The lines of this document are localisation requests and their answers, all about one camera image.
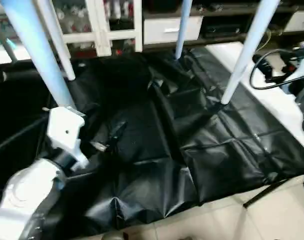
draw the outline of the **black plastic sheet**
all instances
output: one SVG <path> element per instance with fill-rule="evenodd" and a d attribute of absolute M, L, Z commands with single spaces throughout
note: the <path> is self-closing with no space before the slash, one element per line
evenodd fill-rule
<path fill-rule="evenodd" d="M 179 61 L 162 52 L 83 63 L 68 87 L 78 109 L 95 109 L 88 138 L 127 128 L 113 152 L 70 178 L 44 238 L 147 224 L 304 173 L 304 148 L 243 86 L 220 105 L 230 73 L 205 48 Z"/>

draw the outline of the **black metal rod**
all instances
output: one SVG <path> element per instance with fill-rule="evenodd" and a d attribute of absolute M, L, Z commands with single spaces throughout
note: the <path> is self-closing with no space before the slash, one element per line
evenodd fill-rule
<path fill-rule="evenodd" d="M 22 136 L 23 134 L 25 134 L 26 132 L 34 129 L 35 127 L 37 127 L 38 125 L 40 125 L 41 123 L 46 122 L 48 119 L 48 114 L 42 116 L 41 118 L 35 120 L 34 122 L 32 122 L 30 125 L 22 128 L 20 131 L 18 131 L 17 133 L 13 134 L 12 136 L 10 136 L 9 138 L 7 138 L 6 140 L 4 140 L 3 142 L 0 143 L 0 151 L 2 151 L 7 145 L 9 145 L 11 142 L 13 142 L 14 140 L 16 140 L 18 137 Z"/>
<path fill-rule="evenodd" d="M 290 179 L 282 180 L 282 181 L 279 181 L 277 183 L 274 183 L 274 184 L 270 185 L 268 188 L 264 189 L 259 194 L 257 194 L 256 196 L 254 196 L 252 199 L 250 199 L 246 203 L 244 203 L 243 207 L 244 208 L 248 208 L 250 205 L 252 205 L 253 203 L 257 202 L 259 199 L 261 199 L 262 197 L 266 196 L 270 192 L 274 191 L 276 188 L 278 188 L 279 186 L 281 186 L 284 183 L 288 182 L 289 180 Z"/>

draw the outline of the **black cable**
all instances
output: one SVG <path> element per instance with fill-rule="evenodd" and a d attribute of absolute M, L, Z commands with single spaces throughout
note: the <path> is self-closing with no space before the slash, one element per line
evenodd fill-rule
<path fill-rule="evenodd" d="M 31 124 L 29 124 L 28 126 L 24 127 L 23 129 L 21 129 L 20 131 L 18 131 L 17 133 L 13 134 L 12 136 L 10 136 L 9 138 L 7 138 L 6 140 L 4 140 L 3 142 L 0 143 L 0 151 L 2 149 L 4 149 L 8 144 L 10 144 L 12 141 L 14 141 L 15 139 L 17 139 L 18 137 L 20 137 L 21 135 L 23 135 L 24 133 L 32 130 L 33 128 L 35 128 L 36 126 L 38 126 L 39 124 L 45 122 L 48 119 L 48 114 L 46 114 L 45 116 L 35 120 L 34 122 L 32 122 Z"/>
<path fill-rule="evenodd" d="M 279 83 L 279 84 L 274 84 L 272 86 L 262 86 L 262 87 L 254 86 L 254 84 L 253 84 L 253 75 L 254 75 L 254 72 L 255 72 L 257 66 L 259 65 L 259 63 L 263 59 L 265 59 L 267 56 L 269 56 L 271 54 L 274 54 L 274 53 L 280 53 L 280 52 L 283 52 L 283 53 L 292 53 L 292 51 L 289 51 L 289 50 L 286 50 L 286 49 L 275 49 L 275 50 L 269 51 L 268 53 L 266 53 L 265 55 L 261 56 L 261 58 L 258 59 L 258 61 L 254 65 L 253 70 L 252 70 L 251 75 L 250 75 L 250 86 L 252 88 L 257 89 L 257 90 L 267 90 L 267 89 L 277 88 L 277 87 L 280 87 L 280 86 L 283 86 L 283 85 L 286 85 L 286 84 L 290 84 L 290 83 L 298 81 L 298 80 L 304 80 L 304 76 L 301 76 L 301 77 L 294 78 L 292 80 L 288 80 L 288 81 L 285 81 L 285 82 L 282 82 L 282 83 Z"/>

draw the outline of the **shelf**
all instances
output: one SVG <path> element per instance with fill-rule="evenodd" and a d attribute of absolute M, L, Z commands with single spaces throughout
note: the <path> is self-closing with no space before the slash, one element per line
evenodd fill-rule
<path fill-rule="evenodd" d="M 283 32 L 283 29 L 272 30 L 272 37 L 279 36 L 293 36 L 293 35 L 302 35 L 304 31 L 290 31 Z M 243 42 L 246 38 L 246 33 L 239 34 L 238 36 L 224 36 L 224 37 L 215 37 L 215 38 L 203 38 L 201 35 L 197 40 L 185 41 L 185 47 L 197 47 L 210 44 L 222 44 L 229 42 Z M 165 42 L 165 43 L 156 43 L 156 44 L 145 44 L 143 45 L 143 50 L 145 52 L 153 52 L 161 49 L 173 49 L 176 46 L 176 42 Z"/>
<path fill-rule="evenodd" d="M 215 16 L 235 16 L 235 15 L 246 15 L 254 14 L 257 8 L 257 4 L 251 4 L 248 6 L 228 5 L 221 11 L 210 11 L 206 8 L 199 8 L 197 6 L 192 6 L 190 16 L 205 16 L 205 17 L 215 17 Z M 294 13 L 296 11 L 304 11 L 304 5 L 298 6 L 279 6 L 276 10 L 277 13 Z M 143 12 L 145 19 L 163 19 L 163 18 L 177 18 L 181 16 L 181 7 L 175 12 L 164 12 L 164 13 L 151 13 L 148 11 Z"/>
<path fill-rule="evenodd" d="M 185 47 L 196 47 L 196 46 L 203 46 L 209 44 L 221 44 L 221 43 L 228 43 L 228 42 L 238 42 L 243 41 L 246 37 L 245 33 L 239 34 L 238 36 L 225 36 L 225 37 L 216 37 L 216 38 L 203 38 L 201 35 L 198 37 L 197 40 L 192 41 L 185 41 Z M 156 43 L 156 44 L 146 44 L 143 45 L 143 51 L 157 51 L 160 49 L 171 49 L 175 48 L 176 42 L 165 42 L 165 43 Z"/>

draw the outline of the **white floor tile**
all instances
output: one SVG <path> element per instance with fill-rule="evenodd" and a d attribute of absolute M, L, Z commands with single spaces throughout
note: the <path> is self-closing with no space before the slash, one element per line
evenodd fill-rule
<path fill-rule="evenodd" d="M 214 223 L 225 240 L 262 240 L 242 205 L 232 205 L 212 212 Z"/>
<path fill-rule="evenodd" d="M 127 227 L 125 229 L 122 229 L 122 231 L 129 234 L 129 235 L 134 235 L 136 233 L 151 230 L 151 229 L 155 229 L 153 223 L 130 226 L 130 227 Z"/>
<path fill-rule="evenodd" d="M 304 187 L 273 192 L 248 208 L 264 240 L 304 240 Z"/>
<path fill-rule="evenodd" d="M 274 190 L 274 192 L 281 191 L 281 190 L 290 188 L 292 186 L 300 185 L 303 182 L 304 182 L 304 175 L 294 177 L 294 178 L 290 179 L 288 182 L 286 182 L 283 185 L 279 186 L 277 189 Z M 236 194 L 235 197 L 238 198 L 238 199 L 240 199 L 241 202 L 245 203 L 248 200 L 250 200 L 251 198 L 253 198 L 254 196 L 256 196 L 257 194 L 259 194 L 261 191 L 263 191 L 264 189 L 266 189 L 267 187 L 268 187 L 268 185 L 260 187 L 258 189 L 254 189 L 252 191 L 247 191 L 247 192 L 239 193 L 239 194 Z"/>
<path fill-rule="evenodd" d="M 211 212 L 156 228 L 158 240 L 197 237 L 202 240 L 224 240 Z"/>
<path fill-rule="evenodd" d="M 137 232 L 136 234 L 130 234 L 129 240 L 157 240 L 155 229 L 152 228 Z"/>
<path fill-rule="evenodd" d="M 155 227 L 161 227 L 168 224 L 172 224 L 181 220 L 186 220 L 191 217 L 196 217 L 204 213 L 211 212 L 216 209 L 224 208 L 226 206 L 237 204 L 235 199 L 232 196 L 225 197 L 216 201 L 208 202 L 202 206 L 196 206 L 185 210 L 183 212 L 177 213 L 173 216 L 167 217 L 165 219 L 155 222 Z"/>
<path fill-rule="evenodd" d="M 259 194 L 261 191 L 266 189 L 268 186 L 263 186 L 252 191 L 247 191 L 239 194 L 235 194 L 235 198 L 240 199 L 241 202 L 246 203 L 248 200 L 252 199 L 254 196 Z"/>

